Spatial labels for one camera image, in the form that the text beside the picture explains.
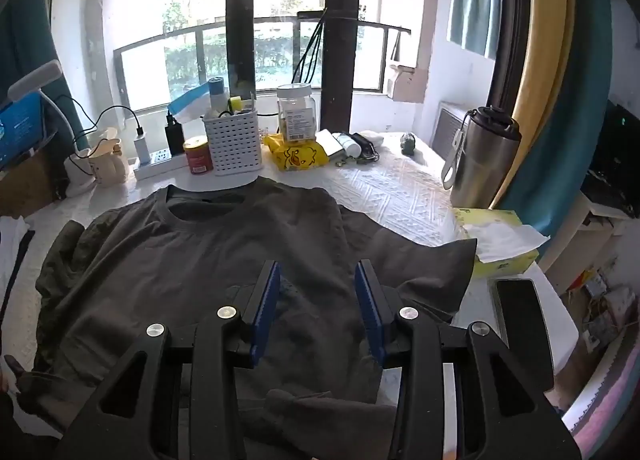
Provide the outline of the dark grey t-shirt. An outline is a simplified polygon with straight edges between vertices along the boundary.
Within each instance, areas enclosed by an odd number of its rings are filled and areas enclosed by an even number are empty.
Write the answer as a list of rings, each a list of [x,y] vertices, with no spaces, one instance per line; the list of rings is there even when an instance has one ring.
[[[266,354],[236,375],[248,456],[382,459],[395,413],[376,400],[382,370],[364,333],[355,266],[369,261],[382,284],[448,321],[475,248],[420,246],[320,188],[266,178],[221,191],[166,187],[62,228],[36,282],[34,365],[17,386],[50,425],[67,428],[149,324],[196,324],[273,260],[281,290]]]

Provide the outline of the yellow tissue box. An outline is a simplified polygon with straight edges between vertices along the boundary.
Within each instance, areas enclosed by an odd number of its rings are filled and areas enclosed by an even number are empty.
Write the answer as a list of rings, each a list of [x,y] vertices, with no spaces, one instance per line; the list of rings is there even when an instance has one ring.
[[[550,237],[523,224],[514,211],[453,208],[458,239],[475,239],[473,279],[526,272]]]

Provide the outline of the black smartphone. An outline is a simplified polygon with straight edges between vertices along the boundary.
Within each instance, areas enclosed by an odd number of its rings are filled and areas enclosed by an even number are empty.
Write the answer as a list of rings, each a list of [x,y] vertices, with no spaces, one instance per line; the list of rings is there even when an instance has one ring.
[[[498,279],[494,283],[499,319],[508,347],[538,388],[554,387],[548,330],[535,285],[530,279]]]

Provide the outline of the yellow duck snack bag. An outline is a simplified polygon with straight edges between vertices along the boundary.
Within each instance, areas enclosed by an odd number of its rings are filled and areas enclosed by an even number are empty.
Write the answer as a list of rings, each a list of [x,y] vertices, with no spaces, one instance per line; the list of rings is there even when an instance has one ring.
[[[329,163],[329,157],[315,140],[286,142],[281,134],[267,135],[264,144],[280,171],[307,171]]]

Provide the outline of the red tin can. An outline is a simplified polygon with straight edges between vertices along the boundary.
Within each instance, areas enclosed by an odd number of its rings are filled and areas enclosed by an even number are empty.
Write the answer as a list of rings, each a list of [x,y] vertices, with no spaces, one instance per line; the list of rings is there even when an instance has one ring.
[[[210,155],[208,139],[205,135],[193,136],[187,139],[183,143],[183,151],[192,174],[204,174],[213,169],[212,156]]]

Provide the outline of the small dark figurine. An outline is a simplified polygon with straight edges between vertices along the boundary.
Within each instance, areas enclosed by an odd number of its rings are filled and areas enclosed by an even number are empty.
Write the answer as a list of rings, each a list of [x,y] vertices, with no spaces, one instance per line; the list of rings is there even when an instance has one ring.
[[[400,150],[404,156],[413,157],[416,152],[416,136],[412,133],[403,134],[400,138]]]

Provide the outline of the black power adapter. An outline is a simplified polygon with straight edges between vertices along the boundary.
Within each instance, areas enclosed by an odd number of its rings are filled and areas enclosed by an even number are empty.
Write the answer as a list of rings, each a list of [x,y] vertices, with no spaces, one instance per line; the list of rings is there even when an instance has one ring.
[[[173,157],[183,154],[184,135],[182,124],[170,112],[166,114],[165,135],[170,154]]]

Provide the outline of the clear jar white lid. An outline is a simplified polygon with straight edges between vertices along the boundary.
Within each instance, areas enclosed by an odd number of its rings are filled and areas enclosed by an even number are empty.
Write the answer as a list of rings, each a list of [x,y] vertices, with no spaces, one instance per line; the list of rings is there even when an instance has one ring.
[[[281,85],[276,90],[279,130],[286,142],[314,140],[317,131],[316,103],[308,83]]]

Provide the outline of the white usb charger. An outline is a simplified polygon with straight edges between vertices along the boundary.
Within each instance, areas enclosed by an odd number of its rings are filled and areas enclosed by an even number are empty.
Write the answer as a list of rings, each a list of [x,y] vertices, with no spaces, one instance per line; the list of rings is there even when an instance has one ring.
[[[134,149],[136,150],[139,164],[148,165],[151,163],[151,154],[149,152],[148,143],[146,142],[142,126],[138,126],[136,128],[136,134],[137,136],[134,139]]]

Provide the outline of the cream cartoon mug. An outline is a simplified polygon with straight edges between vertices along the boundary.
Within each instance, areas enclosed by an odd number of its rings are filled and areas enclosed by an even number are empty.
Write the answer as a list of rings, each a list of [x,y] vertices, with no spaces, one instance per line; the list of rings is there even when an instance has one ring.
[[[90,151],[88,161],[100,187],[126,182],[129,165],[116,128],[107,128],[100,134],[96,146]]]

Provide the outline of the blue white pack in basket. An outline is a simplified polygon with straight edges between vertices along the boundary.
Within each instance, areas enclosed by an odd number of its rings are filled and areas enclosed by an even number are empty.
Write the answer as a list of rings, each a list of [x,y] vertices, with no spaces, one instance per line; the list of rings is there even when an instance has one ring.
[[[178,122],[186,123],[228,109],[228,90],[224,79],[214,76],[204,84],[188,90],[168,105],[168,112]]]

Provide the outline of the white desk lamp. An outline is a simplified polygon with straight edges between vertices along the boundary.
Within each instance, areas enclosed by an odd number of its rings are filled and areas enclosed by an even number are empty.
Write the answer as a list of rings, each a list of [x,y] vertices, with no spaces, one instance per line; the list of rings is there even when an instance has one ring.
[[[44,91],[47,85],[61,79],[62,76],[63,70],[60,62],[57,59],[51,59],[11,84],[8,88],[8,98],[10,102],[19,102],[28,95],[37,95],[43,105],[54,114],[55,120],[62,123],[65,137],[72,143],[72,148],[66,152],[63,160],[64,171],[68,179],[65,197],[74,198],[96,186],[96,178],[87,162],[89,150],[81,150],[78,147],[80,135],[74,131],[62,109]]]

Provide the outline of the white garment black trim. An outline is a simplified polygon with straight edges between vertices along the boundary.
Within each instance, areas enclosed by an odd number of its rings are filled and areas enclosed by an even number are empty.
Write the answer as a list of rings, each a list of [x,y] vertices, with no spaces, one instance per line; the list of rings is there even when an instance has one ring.
[[[34,235],[23,217],[1,217],[1,320],[6,316],[17,274]]]

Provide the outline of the brown cardboard box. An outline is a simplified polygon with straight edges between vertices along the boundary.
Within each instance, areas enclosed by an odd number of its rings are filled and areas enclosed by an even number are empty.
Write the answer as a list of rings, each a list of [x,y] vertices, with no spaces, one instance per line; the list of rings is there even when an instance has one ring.
[[[2,177],[0,213],[28,217],[60,200],[64,185],[64,176],[51,161],[50,151],[40,149]]]

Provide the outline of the hanging teal towel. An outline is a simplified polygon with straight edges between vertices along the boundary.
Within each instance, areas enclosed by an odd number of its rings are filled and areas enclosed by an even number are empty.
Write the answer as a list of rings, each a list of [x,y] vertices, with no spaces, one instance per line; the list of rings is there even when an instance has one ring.
[[[447,38],[464,50],[495,60],[502,0],[451,0]]]

